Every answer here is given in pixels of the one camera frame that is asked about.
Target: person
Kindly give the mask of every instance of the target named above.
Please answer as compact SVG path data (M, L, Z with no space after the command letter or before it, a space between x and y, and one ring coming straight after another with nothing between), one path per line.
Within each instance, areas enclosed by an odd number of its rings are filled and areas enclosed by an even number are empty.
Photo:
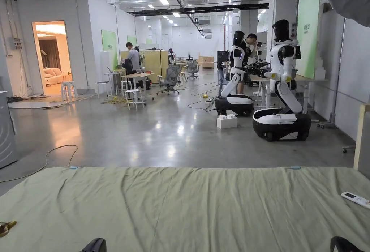
M247 44L249 46L253 46L253 50L251 50L249 47L247 47ZM248 57L253 58L255 56L256 50L257 50L257 35L254 33L250 33L247 38L242 41L241 48L245 51L245 56L243 60L243 65L246 65L248 62ZM231 65L233 66L233 56L231 56ZM240 79L238 85L237 85L237 94L244 94L244 83L246 82L248 76L244 76Z
M126 48L128 49L126 59L130 59L133 63L133 70L140 69L139 52L133 47L131 42L126 43Z

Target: white robot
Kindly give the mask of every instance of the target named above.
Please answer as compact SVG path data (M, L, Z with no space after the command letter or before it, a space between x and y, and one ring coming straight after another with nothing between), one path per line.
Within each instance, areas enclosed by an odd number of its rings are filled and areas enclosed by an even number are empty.
M270 51L271 72L261 77L270 79L270 89L280 98L285 108L258 110L253 114L253 128L260 137L274 141L297 133L296 140L306 140L311 118L303 113L301 104L291 92L295 88L292 80L293 60L299 54L298 42L289 38L289 22L279 20L273 24L275 45Z
M254 109L253 100L250 97L231 94L245 73L245 70L241 70L244 69L243 59L246 48L244 35L245 34L241 31L236 31L234 33L233 46L230 52L230 57L233 57L234 59L234 66L232 68L234 76L222 90L221 95L215 100L215 107L218 115L226 115L226 111L231 110L239 116L250 116Z

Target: green sign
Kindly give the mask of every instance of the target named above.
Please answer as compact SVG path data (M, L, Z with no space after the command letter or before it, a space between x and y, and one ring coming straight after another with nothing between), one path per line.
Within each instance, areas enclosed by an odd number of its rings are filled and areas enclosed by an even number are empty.
M112 60L111 70L115 69L118 65L118 54L117 54L117 40L115 32L102 30L102 41L103 50L109 51Z
M133 47L137 46L137 42L136 42L136 37L133 37L133 36L127 36L127 41L128 42L131 42Z
M296 61L297 74L313 79L317 52L320 0L299 0L297 39L301 57Z

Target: beige sofa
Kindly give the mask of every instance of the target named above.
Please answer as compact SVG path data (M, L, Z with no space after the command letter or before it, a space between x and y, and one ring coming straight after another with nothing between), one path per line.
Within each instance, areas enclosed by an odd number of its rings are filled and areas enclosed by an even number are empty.
M44 79L46 84L54 85L63 81L71 81L72 74L68 75L68 72L62 72L59 68L47 68L44 69Z

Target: white box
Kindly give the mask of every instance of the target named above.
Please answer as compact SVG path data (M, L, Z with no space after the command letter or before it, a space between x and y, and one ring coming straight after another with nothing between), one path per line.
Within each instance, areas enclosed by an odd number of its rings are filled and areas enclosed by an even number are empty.
M237 118L235 115L230 114L228 116L226 115L220 115L217 117L217 127L220 129L227 129L227 128L233 128L237 127Z

